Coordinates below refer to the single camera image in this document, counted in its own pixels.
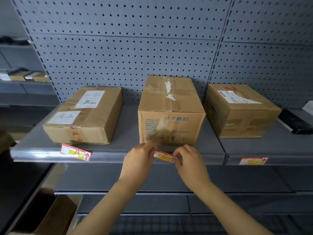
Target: hand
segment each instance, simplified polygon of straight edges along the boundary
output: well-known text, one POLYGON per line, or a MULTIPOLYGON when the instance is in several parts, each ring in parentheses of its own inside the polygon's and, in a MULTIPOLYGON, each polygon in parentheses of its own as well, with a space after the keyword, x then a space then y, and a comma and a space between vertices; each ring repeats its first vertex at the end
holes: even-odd
POLYGON ((178 174, 185 185, 196 195, 211 184, 207 168, 194 147, 184 145, 177 148, 173 155, 178 174))
POLYGON ((138 191, 150 173, 155 149, 157 149, 156 143, 149 141, 130 150, 124 158, 119 181, 138 191))

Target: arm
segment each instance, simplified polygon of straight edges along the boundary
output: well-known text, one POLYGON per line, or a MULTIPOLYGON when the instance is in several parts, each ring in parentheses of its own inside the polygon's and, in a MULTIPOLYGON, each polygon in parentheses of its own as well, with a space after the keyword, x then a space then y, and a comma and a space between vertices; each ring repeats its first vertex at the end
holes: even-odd
POLYGON ((155 143, 149 141, 139 144, 125 156, 119 180, 71 235, 109 234, 124 207, 147 178, 155 149, 155 143))
POLYGON ((212 210, 227 233, 272 234, 210 181, 201 155, 194 147, 179 147, 175 150, 174 157, 178 173, 186 186, 212 210))

